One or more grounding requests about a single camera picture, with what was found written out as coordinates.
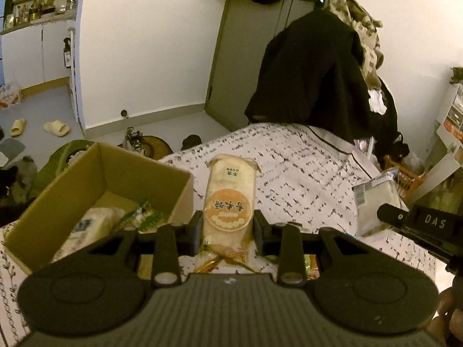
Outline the person's right hand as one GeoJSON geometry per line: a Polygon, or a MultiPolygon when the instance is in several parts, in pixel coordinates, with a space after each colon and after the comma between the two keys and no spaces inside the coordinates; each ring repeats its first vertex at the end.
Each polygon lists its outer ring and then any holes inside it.
{"type": "Polygon", "coordinates": [[[451,287],[440,293],[437,314],[426,330],[443,346],[462,346],[462,310],[455,305],[451,287]]]}

